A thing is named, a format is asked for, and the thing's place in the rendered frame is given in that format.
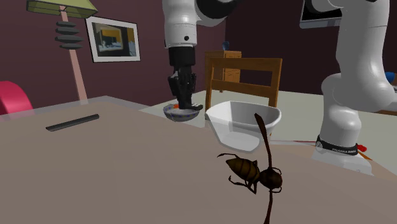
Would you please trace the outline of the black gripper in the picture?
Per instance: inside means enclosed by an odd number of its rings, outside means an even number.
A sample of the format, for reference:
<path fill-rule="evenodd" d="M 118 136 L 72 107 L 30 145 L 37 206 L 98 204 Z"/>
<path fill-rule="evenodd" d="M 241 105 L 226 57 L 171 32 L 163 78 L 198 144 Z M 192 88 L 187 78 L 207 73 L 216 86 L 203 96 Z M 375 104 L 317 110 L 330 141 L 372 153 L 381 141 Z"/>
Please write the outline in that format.
<path fill-rule="evenodd" d="M 196 74 L 192 72 L 195 65 L 195 48 L 191 46 L 170 47 L 169 64 L 174 68 L 173 74 L 167 78 L 173 96 L 177 97 L 179 109 L 196 108 L 192 103 L 195 91 Z"/>

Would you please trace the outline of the small blue patterned bowl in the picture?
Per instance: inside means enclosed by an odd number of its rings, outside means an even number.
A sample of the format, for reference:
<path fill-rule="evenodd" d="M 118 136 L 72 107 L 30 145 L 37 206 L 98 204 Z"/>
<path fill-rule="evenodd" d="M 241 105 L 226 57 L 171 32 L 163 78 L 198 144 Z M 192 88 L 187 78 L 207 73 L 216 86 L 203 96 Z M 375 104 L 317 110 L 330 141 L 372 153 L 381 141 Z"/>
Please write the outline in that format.
<path fill-rule="evenodd" d="M 168 104 L 163 107 L 164 115 L 174 122 L 187 122 L 194 119 L 200 111 L 194 109 L 174 109 L 174 104 Z"/>

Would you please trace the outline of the wooden chest of drawers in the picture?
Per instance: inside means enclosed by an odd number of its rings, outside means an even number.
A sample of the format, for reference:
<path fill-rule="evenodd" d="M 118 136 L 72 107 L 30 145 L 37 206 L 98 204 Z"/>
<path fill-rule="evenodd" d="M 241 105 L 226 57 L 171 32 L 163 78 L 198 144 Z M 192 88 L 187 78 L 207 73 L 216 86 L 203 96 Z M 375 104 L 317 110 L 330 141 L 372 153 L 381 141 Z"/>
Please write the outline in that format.
<path fill-rule="evenodd" d="M 218 50 L 218 51 L 205 52 L 205 86 L 207 87 L 209 84 L 208 76 L 209 73 L 211 72 L 211 68 L 209 65 L 210 58 L 241 58 L 241 57 L 242 57 L 242 52 L 240 51 Z M 240 69 L 215 68 L 214 79 L 238 83 L 240 82 Z"/>

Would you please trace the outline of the wooden chair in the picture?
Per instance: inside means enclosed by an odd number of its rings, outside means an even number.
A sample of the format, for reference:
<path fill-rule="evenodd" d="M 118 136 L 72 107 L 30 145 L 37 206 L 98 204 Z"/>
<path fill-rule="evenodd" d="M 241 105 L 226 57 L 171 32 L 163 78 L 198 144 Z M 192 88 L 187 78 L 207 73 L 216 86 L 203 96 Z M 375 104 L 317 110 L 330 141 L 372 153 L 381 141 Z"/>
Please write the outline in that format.
<path fill-rule="evenodd" d="M 268 105 L 277 107 L 279 83 L 281 77 L 281 58 L 210 58 L 206 78 L 205 111 L 211 107 L 212 90 L 227 90 L 242 94 L 255 95 L 268 98 Z M 230 68 L 250 71 L 268 71 L 272 73 L 270 86 L 231 81 L 215 80 L 215 68 Z"/>

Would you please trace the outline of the large white bowl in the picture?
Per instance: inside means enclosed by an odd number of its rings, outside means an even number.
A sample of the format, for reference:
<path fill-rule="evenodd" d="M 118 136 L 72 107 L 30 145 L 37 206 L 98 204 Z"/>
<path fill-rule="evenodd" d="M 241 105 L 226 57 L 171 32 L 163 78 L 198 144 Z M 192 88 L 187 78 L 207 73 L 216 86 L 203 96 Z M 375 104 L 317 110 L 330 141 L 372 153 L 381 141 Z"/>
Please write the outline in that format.
<path fill-rule="evenodd" d="M 281 110 L 275 107 L 241 101 L 226 101 L 210 107 L 205 117 L 219 142 L 228 148 L 252 152 L 264 142 L 255 114 L 264 121 L 267 134 L 280 122 Z"/>

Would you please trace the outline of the brown wasp figure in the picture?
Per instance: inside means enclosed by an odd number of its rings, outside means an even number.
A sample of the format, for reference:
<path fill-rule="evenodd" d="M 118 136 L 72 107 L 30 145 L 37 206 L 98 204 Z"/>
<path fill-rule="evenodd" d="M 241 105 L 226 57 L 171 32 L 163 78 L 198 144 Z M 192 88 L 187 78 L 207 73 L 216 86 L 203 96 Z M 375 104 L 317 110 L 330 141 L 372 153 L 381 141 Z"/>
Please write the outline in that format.
<path fill-rule="evenodd" d="M 267 129 L 265 127 L 263 118 L 257 113 L 254 114 L 254 117 L 260 128 L 260 132 L 265 142 L 267 155 L 268 155 L 268 167 L 261 171 L 258 167 L 257 160 L 251 161 L 246 158 L 241 158 L 233 153 L 222 153 L 219 154 L 218 157 L 224 155 L 233 155 L 235 157 L 228 159 L 225 162 L 229 166 L 229 168 L 233 171 L 234 174 L 240 177 L 240 179 L 244 180 L 244 183 L 234 182 L 232 181 L 231 176 L 229 176 L 228 180 L 232 184 L 244 186 L 254 194 L 257 193 L 258 183 L 261 183 L 263 186 L 268 188 L 269 201 L 268 201 L 267 214 L 263 224 L 270 224 L 270 215 L 273 204 L 273 194 L 280 193 L 282 191 L 282 172 L 280 169 L 272 166 L 272 154 L 267 137 Z"/>

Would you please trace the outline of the floor lamp with green shade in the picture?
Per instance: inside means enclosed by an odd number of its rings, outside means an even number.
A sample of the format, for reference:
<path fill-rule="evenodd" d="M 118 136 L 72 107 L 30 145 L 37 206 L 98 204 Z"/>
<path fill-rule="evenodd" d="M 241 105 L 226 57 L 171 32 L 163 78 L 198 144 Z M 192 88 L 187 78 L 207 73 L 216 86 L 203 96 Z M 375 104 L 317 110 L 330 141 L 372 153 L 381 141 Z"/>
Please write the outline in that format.
<path fill-rule="evenodd" d="M 75 23 L 69 21 L 69 18 L 89 18 L 98 12 L 97 8 L 90 0 L 27 0 L 26 10 L 61 17 L 62 20 L 56 23 L 55 32 L 58 36 L 55 37 L 55 41 L 61 42 L 60 47 L 69 51 L 78 98 L 80 101 L 87 101 L 87 93 L 76 53 L 77 49 L 82 47 L 79 42 L 82 42 L 83 38 L 77 36 L 80 31 L 76 28 Z"/>

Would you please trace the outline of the black remote control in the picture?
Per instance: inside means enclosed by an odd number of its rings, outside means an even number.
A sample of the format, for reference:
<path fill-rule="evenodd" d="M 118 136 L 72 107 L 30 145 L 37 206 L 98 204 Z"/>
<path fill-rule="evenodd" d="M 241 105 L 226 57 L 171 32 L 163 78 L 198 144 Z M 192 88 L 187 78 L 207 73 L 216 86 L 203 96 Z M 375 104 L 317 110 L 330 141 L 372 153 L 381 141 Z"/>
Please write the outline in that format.
<path fill-rule="evenodd" d="M 90 115 L 90 116 L 84 116 L 84 117 L 77 118 L 77 119 L 74 119 L 74 120 L 70 120 L 70 121 L 67 121 L 67 122 L 62 122 L 62 123 L 58 123 L 58 124 L 55 124 L 55 125 L 47 126 L 47 127 L 45 127 L 45 129 L 50 131 L 50 132 L 54 132 L 54 131 L 62 130 L 62 129 L 65 129 L 65 128 L 68 128 L 68 127 L 72 127 L 72 126 L 75 126 L 75 125 L 79 125 L 79 124 L 82 124 L 82 123 L 91 122 L 93 120 L 99 119 L 99 117 L 100 117 L 99 114 L 94 114 L 94 115 Z"/>

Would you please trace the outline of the grey framed black screen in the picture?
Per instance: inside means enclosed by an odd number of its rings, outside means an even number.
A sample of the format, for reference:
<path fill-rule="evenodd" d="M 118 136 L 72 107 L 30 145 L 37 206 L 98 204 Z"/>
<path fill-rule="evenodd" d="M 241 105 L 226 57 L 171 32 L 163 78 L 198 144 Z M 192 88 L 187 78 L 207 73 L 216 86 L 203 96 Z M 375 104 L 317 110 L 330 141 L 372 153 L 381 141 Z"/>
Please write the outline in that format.
<path fill-rule="evenodd" d="M 301 29 L 338 27 L 341 18 L 340 9 L 317 11 L 312 5 L 312 0 L 303 0 L 299 26 Z"/>

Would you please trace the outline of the white framed wall picture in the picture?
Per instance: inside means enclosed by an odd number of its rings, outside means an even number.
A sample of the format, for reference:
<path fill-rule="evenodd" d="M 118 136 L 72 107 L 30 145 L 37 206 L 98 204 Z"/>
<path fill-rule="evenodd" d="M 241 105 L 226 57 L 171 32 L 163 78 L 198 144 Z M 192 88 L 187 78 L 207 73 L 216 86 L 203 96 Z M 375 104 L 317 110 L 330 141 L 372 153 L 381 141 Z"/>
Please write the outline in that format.
<path fill-rule="evenodd" d="M 94 16 L 85 23 L 94 63 L 141 60 L 137 24 Z"/>

